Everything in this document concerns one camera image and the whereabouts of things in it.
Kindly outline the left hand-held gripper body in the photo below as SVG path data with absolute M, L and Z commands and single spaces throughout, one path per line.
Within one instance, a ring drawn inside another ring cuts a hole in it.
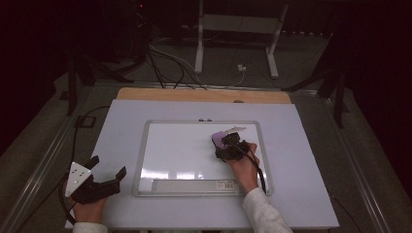
M 111 180 L 97 183 L 92 171 L 85 165 L 71 163 L 64 191 L 66 197 L 71 197 L 77 203 L 89 204 L 119 192 L 120 185 L 111 183 Z

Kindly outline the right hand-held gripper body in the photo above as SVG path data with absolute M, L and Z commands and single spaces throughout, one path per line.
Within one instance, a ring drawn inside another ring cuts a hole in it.
M 226 134 L 238 133 L 242 130 L 245 130 L 245 127 L 233 127 L 225 131 Z M 238 144 L 227 145 L 225 150 L 225 159 L 224 160 L 240 160 L 242 159 L 249 151 L 248 143 L 245 140 L 240 138 Z

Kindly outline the black and purple whiteboard eraser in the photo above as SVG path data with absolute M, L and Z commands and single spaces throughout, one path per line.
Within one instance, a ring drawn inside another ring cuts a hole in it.
M 224 150 L 227 148 L 227 145 L 223 142 L 223 138 L 226 136 L 227 134 L 223 131 L 219 131 L 212 135 L 212 142 L 217 149 Z

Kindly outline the silver framed whiteboard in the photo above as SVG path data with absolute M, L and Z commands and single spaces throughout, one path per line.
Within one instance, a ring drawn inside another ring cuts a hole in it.
M 237 196 L 243 193 L 226 160 L 215 155 L 212 135 L 245 127 L 240 138 L 257 145 L 258 186 L 274 192 L 266 151 L 256 121 L 149 120 L 137 162 L 132 193 L 136 197 Z

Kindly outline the person's left hand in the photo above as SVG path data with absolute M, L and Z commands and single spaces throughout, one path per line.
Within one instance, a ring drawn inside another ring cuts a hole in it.
M 73 207 L 76 222 L 101 223 L 106 202 L 103 198 L 89 204 L 76 203 Z

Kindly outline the person's right hand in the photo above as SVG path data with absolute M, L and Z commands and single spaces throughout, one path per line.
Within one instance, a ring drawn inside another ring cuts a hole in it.
M 249 143 L 248 153 L 240 160 L 227 160 L 235 178 L 245 193 L 258 187 L 259 159 L 255 156 L 257 145 Z

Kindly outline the black square floor plate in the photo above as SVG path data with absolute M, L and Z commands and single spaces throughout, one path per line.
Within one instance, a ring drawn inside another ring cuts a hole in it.
M 95 116 L 78 116 L 75 123 L 76 128 L 92 128 L 95 125 Z

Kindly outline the black tripod stand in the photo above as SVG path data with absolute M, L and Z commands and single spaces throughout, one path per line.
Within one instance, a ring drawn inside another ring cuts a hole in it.
M 93 58 L 85 54 L 69 52 L 67 60 L 68 90 L 64 94 L 64 97 L 68 100 L 68 116 L 74 113 L 78 104 L 77 80 L 80 80 L 83 85 L 93 86 L 95 84 L 96 78 L 92 72 L 93 68 L 119 83 L 131 83 L 131 80 L 126 79 Z
M 323 83 L 318 89 L 317 94 L 320 98 L 329 98 L 331 94 L 334 94 L 333 119 L 336 124 L 340 128 L 342 128 L 342 113 L 346 75 L 341 64 L 335 63 L 333 65 L 330 65 L 329 67 L 323 69 L 317 74 L 310 76 L 302 82 L 296 83 L 291 86 L 282 87 L 281 90 L 286 92 L 295 92 L 300 90 L 302 87 L 319 80 L 323 80 Z

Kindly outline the grey metal stand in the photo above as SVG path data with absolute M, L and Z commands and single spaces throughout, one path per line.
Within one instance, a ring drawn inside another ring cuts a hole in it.
M 211 15 L 204 13 L 204 0 L 199 0 L 197 49 L 194 61 L 194 73 L 201 74 L 203 68 L 203 32 L 205 30 L 245 32 L 258 34 L 271 34 L 271 44 L 265 48 L 266 60 L 271 78 L 278 78 L 279 72 L 275 61 L 274 52 L 279 41 L 289 4 L 283 4 L 277 17 L 245 17 Z

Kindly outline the dark device with red light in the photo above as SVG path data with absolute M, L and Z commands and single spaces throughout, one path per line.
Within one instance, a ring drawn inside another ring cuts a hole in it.
M 141 63 L 153 29 L 147 16 L 147 1 L 107 0 L 105 7 L 117 56 Z

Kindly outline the metal floor rail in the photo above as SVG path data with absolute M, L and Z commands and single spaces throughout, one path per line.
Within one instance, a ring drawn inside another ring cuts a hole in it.
M 69 128 L 75 124 L 79 114 L 79 109 L 79 107 L 75 108 L 72 113 L 64 119 L 61 127 L 57 131 L 56 136 L 52 139 L 51 145 L 48 147 L 48 150 L 38 163 L 36 169 L 29 177 L 23 187 L 22 192 L 18 196 L 17 201 L 9 211 L 7 217 L 3 221 L 3 224 L 0 226 L 0 233 L 17 233 L 17 229 L 23 222 L 27 210 L 30 208 L 31 203 L 33 202 L 62 147 Z
M 347 161 L 349 170 L 356 183 L 362 202 L 367 209 L 369 217 L 376 229 L 377 233 L 393 233 L 386 218 L 383 215 L 374 192 L 369 185 L 367 178 L 361 168 L 361 165 L 357 159 L 354 151 L 354 147 L 351 145 L 347 130 L 340 128 L 334 119 L 334 106 L 331 100 L 322 99 L 321 103 L 326 111 L 328 120 L 331 122 L 333 130 L 337 136 L 340 145 L 344 150 L 344 158 Z

